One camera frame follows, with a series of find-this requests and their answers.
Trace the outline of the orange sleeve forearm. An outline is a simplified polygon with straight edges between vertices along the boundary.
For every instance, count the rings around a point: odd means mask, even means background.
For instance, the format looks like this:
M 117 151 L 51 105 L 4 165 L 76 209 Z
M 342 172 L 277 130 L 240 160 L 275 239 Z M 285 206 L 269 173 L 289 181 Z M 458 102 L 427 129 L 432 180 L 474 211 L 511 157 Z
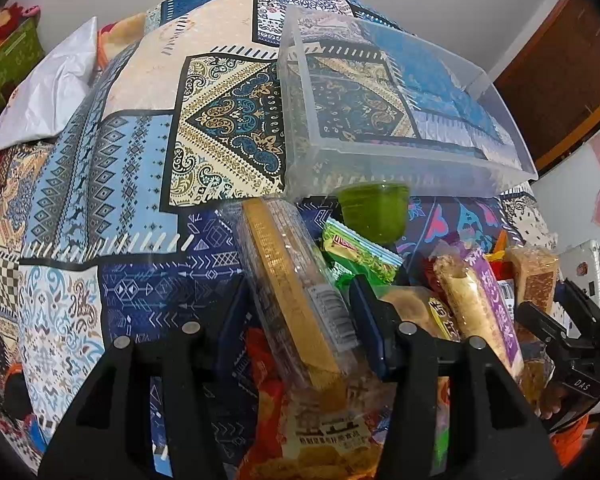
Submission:
M 569 428 L 555 432 L 550 437 L 550 443 L 562 468 L 566 468 L 580 453 L 587 426 L 588 415 L 584 415 Z

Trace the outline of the person's right hand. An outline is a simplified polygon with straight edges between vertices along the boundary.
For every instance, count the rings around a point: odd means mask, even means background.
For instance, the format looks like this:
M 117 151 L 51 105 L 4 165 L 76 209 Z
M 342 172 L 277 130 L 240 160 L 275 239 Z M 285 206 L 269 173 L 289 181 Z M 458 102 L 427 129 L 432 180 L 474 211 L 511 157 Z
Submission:
M 550 419 L 562 409 L 562 399 L 569 393 L 561 382 L 549 382 L 538 401 L 535 413 L 542 419 Z

